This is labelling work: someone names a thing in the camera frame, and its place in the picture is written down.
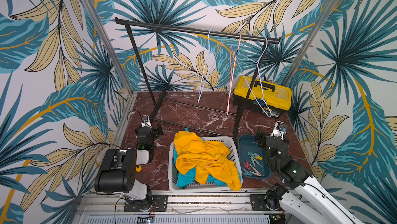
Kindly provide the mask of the mint clothespin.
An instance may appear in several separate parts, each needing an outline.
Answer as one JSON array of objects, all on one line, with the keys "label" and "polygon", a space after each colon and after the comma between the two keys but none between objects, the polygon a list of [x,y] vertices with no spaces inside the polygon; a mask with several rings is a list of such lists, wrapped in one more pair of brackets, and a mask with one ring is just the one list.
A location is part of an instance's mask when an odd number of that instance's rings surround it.
[{"label": "mint clothespin", "polygon": [[256,152],[248,152],[247,153],[249,156],[257,157],[258,154]]}]

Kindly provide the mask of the pale green clothespin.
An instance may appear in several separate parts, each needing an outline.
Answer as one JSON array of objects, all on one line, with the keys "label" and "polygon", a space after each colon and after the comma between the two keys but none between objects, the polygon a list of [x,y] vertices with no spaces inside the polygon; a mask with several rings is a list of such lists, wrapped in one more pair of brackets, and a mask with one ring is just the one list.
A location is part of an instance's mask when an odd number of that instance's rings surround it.
[{"label": "pale green clothespin", "polygon": [[250,158],[251,162],[252,162],[252,166],[256,167],[256,166],[260,166],[261,168],[263,167],[260,162],[258,162],[258,160],[255,157],[251,157]]}]

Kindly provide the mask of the red clothespin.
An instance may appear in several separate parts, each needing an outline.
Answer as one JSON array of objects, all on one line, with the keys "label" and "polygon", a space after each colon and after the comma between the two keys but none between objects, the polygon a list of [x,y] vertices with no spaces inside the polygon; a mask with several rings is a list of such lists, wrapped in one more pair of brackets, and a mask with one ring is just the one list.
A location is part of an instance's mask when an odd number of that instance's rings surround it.
[{"label": "red clothespin", "polygon": [[250,171],[250,164],[248,163],[248,161],[246,160],[245,162],[242,162],[242,164],[245,166],[245,168]]}]

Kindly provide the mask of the beige clothespin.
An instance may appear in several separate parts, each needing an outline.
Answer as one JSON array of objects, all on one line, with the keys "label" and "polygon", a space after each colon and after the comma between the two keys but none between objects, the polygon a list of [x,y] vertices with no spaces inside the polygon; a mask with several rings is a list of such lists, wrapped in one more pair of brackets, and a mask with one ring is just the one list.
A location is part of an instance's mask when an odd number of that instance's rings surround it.
[{"label": "beige clothespin", "polygon": [[251,174],[256,175],[256,176],[258,176],[258,177],[261,177],[261,176],[262,176],[262,174],[261,174],[255,167],[253,167],[252,165],[250,165],[250,168],[253,170],[253,171],[251,172]]}]

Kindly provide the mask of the turquoise clothespin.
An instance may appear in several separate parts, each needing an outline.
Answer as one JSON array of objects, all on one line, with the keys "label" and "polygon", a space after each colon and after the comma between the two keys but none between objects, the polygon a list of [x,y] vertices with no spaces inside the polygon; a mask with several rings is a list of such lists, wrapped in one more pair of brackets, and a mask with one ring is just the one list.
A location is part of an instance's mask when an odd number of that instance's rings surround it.
[{"label": "turquoise clothespin", "polygon": [[245,176],[252,176],[251,172],[247,171],[246,169],[242,169],[243,175]]}]

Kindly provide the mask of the pink wire hanger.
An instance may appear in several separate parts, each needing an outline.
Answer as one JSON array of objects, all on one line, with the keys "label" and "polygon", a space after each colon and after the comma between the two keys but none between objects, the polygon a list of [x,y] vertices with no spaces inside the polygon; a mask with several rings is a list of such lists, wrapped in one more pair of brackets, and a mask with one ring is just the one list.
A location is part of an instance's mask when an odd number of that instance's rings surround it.
[{"label": "pink wire hanger", "polygon": [[237,60],[237,55],[241,41],[242,41],[242,35],[241,33],[238,34],[239,39],[238,39],[238,46],[237,50],[234,51],[233,47],[230,47],[230,84],[229,84],[229,91],[228,91],[228,97],[227,97],[227,107],[226,107],[226,114],[229,115],[230,112],[230,99],[231,99],[231,93],[232,93],[232,86],[233,86],[233,81],[234,81],[234,73],[235,73],[235,67],[236,67],[236,60]]}]

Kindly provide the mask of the light blue wire hanger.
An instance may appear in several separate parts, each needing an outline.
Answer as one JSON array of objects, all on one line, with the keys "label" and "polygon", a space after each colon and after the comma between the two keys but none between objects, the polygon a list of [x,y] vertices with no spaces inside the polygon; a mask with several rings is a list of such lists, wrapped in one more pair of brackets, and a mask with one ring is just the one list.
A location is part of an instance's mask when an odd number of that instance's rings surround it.
[{"label": "light blue wire hanger", "polygon": [[204,90],[204,87],[205,87],[204,76],[207,76],[207,73],[208,73],[208,71],[206,71],[208,59],[209,59],[209,57],[210,57],[211,54],[214,54],[215,58],[217,58],[218,53],[215,54],[215,50],[218,49],[219,46],[223,44],[223,40],[222,40],[221,43],[220,43],[220,45],[216,45],[216,46],[214,46],[214,47],[211,47],[211,45],[210,45],[210,39],[209,39],[209,38],[210,38],[210,33],[211,33],[211,32],[212,32],[212,29],[208,32],[208,36],[207,36],[207,41],[208,41],[208,55],[207,55],[207,57],[206,57],[206,59],[205,59],[205,62],[204,62],[204,67],[203,67],[204,71],[203,71],[203,73],[202,73],[202,78],[201,78],[201,81],[200,81],[199,97],[198,97],[198,100],[197,100],[197,103],[198,103],[198,104],[200,103],[200,100],[201,100],[201,97],[202,97],[202,93],[203,93],[203,90]]}]

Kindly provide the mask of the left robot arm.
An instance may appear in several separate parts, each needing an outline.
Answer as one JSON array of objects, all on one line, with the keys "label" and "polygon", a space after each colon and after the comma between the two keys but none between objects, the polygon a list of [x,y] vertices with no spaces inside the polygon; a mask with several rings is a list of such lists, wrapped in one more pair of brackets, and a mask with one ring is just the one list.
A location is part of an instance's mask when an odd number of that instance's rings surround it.
[{"label": "left robot arm", "polygon": [[94,189],[103,194],[120,194],[127,203],[151,204],[151,188],[135,178],[136,167],[153,161],[156,138],[163,134],[157,128],[143,123],[136,131],[138,145],[135,149],[107,150],[95,178]]}]

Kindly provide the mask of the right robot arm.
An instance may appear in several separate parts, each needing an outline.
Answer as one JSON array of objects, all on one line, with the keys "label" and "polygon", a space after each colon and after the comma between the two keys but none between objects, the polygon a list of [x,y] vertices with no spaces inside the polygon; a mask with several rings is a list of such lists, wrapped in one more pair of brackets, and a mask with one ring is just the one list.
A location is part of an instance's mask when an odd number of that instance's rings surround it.
[{"label": "right robot arm", "polygon": [[362,221],[339,203],[301,163],[294,160],[277,123],[271,134],[258,129],[254,140],[265,149],[266,165],[280,183],[269,188],[263,200],[251,199],[267,211],[288,212],[305,224],[360,224]]}]

